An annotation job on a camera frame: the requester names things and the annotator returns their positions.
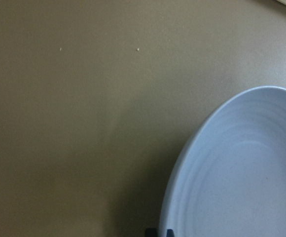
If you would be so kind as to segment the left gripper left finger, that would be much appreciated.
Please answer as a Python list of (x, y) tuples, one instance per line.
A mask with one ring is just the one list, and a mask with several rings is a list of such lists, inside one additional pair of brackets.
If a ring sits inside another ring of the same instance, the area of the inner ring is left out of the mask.
[(156, 228), (145, 229), (145, 237), (157, 237), (157, 229)]

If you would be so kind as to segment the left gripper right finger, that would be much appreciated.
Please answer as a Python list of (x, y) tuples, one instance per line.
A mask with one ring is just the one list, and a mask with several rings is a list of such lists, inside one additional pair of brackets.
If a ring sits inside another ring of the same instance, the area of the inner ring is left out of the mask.
[(166, 237), (175, 237), (175, 233), (172, 229), (167, 229)]

